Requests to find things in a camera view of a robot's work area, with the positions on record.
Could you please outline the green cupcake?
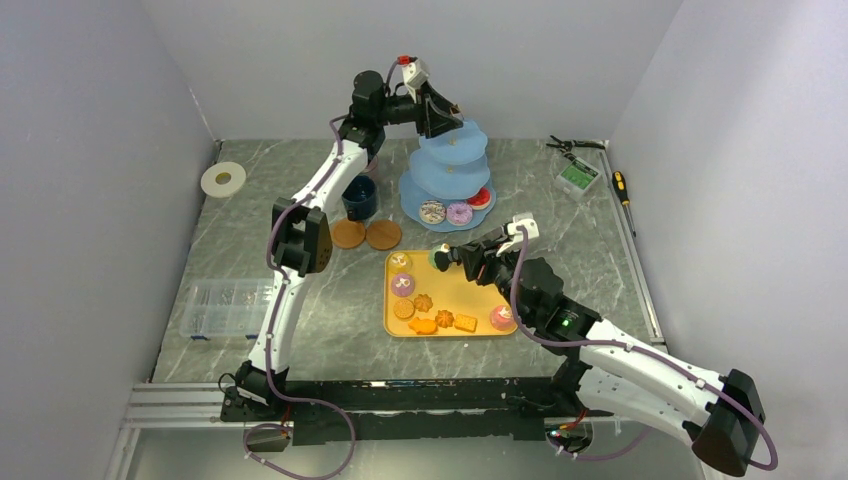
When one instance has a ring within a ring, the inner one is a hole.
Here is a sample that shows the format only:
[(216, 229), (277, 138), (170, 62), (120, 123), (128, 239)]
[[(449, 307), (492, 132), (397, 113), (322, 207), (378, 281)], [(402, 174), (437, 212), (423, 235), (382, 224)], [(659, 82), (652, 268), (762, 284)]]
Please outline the green cupcake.
[(444, 252), (444, 248), (442, 246), (437, 246), (432, 248), (428, 252), (428, 262), (431, 267), (436, 270), (442, 271), (442, 268), (439, 266), (439, 260), (437, 259), (438, 255)]

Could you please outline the blue three-tier cake stand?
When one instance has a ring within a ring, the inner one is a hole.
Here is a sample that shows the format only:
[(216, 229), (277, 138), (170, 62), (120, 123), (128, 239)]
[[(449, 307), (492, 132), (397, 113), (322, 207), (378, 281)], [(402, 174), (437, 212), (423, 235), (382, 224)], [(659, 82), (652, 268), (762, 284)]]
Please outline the blue three-tier cake stand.
[[(399, 179), (403, 212), (435, 232), (464, 231), (479, 226), (497, 200), (486, 155), (488, 136), (475, 121), (465, 119), (456, 130), (433, 138), (421, 136), (418, 144), (419, 148), (409, 156), (408, 169)], [(420, 207), (427, 201), (447, 207), (471, 199), (480, 190), (487, 191), (489, 196), (480, 207), (471, 209), (471, 218), (463, 225), (454, 225), (447, 219), (429, 223), (420, 215)]]

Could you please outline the purple sprinkled donut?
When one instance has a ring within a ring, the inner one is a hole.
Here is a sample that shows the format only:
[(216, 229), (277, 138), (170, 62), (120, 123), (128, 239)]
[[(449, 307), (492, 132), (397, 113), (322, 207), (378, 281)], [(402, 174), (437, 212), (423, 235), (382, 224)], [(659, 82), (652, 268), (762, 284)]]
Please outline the purple sprinkled donut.
[(473, 219), (473, 213), (467, 202), (452, 202), (446, 207), (446, 220), (453, 226), (465, 226)]

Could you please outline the pink cupcake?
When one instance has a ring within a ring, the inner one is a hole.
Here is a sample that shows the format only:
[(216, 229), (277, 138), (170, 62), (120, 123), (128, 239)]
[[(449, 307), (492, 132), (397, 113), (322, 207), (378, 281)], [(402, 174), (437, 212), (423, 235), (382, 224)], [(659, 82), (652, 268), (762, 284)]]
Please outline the pink cupcake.
[(516, 322), (508, 305), (493, 308), (489, 313), (489, 323), (495, 330), (502, 332), (511, 332), (516, 329)]

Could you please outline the red frosted donut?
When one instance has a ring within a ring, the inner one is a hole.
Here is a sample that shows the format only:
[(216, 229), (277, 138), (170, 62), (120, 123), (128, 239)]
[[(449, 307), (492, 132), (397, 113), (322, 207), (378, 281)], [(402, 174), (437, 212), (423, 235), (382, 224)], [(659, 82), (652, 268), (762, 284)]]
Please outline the red frosted donut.
[(466, 203), (474, 210), (485, 210), (487, 209), (492, 202), (492, 193), (488, 187), (481, 187), (478, 192), (468, 198)]

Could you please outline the square cracker biscuit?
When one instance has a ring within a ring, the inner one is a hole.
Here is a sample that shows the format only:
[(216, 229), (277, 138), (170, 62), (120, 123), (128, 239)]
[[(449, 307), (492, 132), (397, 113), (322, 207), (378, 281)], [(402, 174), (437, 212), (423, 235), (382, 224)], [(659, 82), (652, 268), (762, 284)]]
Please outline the square cracker biscuit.
[(466, 333), (475, 333), (477, 325), (478, 320), (476, 317), (464, 314), (457, 314), (453, 321), (454, 328)]

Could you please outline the dark orange swirl cookie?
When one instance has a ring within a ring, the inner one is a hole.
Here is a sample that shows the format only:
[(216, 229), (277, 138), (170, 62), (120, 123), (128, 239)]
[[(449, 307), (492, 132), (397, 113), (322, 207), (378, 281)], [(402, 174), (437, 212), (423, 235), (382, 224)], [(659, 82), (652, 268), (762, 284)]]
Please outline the dark orange swirl cookie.
[(453, 313), (448, 310), (439, 310), (436, 313), (434, 320), (439, 328), (450, 328), (455, 322), (455, 317)]

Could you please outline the chocolate white sprinkled donut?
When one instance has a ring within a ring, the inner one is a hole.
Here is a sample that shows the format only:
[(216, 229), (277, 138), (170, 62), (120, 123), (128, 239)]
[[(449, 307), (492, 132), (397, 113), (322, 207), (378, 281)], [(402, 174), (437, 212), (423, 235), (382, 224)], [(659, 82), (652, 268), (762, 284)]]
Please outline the chocolate white sprinkled donut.
[(442, 223), (447, 214), (445, 205), (437, 200), (426, 200), (419, 206), (419, 218), (425, 224), (438, 225)]

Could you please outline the purple cupcake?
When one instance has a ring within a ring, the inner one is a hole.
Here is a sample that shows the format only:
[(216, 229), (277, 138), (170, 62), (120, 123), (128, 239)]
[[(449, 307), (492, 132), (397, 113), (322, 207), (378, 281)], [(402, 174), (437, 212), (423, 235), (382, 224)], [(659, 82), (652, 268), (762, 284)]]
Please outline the purple cupcake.
[(389, 288), (393, 295), (405, 298), (412, 295), (416, 288), (415, 279), (411, 274), (398, 273), (389, 282)]

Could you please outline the yellow cupcake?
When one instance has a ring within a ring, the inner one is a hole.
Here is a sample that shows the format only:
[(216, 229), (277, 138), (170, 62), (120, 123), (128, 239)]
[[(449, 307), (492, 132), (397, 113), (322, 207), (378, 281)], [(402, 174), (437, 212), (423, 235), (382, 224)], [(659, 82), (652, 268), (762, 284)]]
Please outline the yellow cupcake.
[(413, 260), (405, 252), (392, 252), (387, 259), (387, 266), (393, 274), (408, 273), (413, 267)]

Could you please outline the round orange cookie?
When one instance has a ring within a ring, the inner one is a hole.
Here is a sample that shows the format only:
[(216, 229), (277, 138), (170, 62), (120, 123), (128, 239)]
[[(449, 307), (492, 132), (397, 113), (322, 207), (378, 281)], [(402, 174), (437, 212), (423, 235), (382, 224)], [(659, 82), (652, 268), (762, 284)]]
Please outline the round orange cookie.
[(398, 299), (392, 308), (392, 312), (397, 319), (410, 319), (416, 312), (414, 303), (407, 298)]

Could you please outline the black food tongs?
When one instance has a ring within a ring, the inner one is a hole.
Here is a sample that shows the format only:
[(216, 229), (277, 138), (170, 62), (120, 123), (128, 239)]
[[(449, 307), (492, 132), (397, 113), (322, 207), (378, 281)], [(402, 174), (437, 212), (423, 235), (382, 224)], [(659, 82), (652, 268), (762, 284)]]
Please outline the black food tongs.
[(495, 257), (500, 236), (501, 228), (498, 228), (462, 245), (440, 245), (444, 248), (437, 257), (441, 272), (446, 272), (452, 265), (462, 266), (466, 276), (475, 278)]

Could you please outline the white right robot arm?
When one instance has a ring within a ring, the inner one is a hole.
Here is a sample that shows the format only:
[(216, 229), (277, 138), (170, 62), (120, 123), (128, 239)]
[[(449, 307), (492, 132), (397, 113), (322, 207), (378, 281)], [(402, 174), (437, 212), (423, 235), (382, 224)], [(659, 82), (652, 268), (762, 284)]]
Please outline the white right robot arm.
[(467, 281), (495, 286), (521, 332), (564, 357), (550, 391), (557, 411), (622, 415), (678, 438), (703, 464), (728, 476), (777, 468), (778, 451), (750, 375), (738, 369), (720, 374), (678, 359), (571, 299), (545, 259), (528, 258), (531, 237), (526, 227), (510, 225), (464, 245), (439, 247), (432, 262), (441, 271), (459, 266)]

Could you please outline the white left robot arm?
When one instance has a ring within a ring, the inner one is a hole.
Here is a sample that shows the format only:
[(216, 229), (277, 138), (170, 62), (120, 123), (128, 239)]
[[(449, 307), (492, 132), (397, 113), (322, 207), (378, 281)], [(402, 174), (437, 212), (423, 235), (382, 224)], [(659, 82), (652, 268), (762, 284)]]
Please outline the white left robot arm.
[(327, 159), (304, 187), (274, 205), (265, 252), (274, 273), (273, 300), (247, 360), (234, 375), (237, 396), (248, 400), (261, 419), (275, 419), (287, 406), (284, 386), (298, 317), (308, 289), (332, 255), (328, 208), (373, 161), (386, 126), (410, 123), (418, 134), (433, 138), (463, 125), (456, 104), (430, 85), (421, 62), (401, 72), (403, 94), (377, 71), (356, 75), (347, 113), (330, 122), (334, 145)]

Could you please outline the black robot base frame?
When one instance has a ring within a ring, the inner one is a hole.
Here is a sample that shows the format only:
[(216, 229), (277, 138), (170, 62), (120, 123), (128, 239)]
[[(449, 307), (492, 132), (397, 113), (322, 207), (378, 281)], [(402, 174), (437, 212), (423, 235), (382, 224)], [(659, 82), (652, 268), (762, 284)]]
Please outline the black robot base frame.
[(560, 421), (588, 415), (546, 377), (289, 381), (267, 403), (224, 390), (225, 423), (285, 422), (296, 446), (366, 440), (509, 437), (541, 441)]

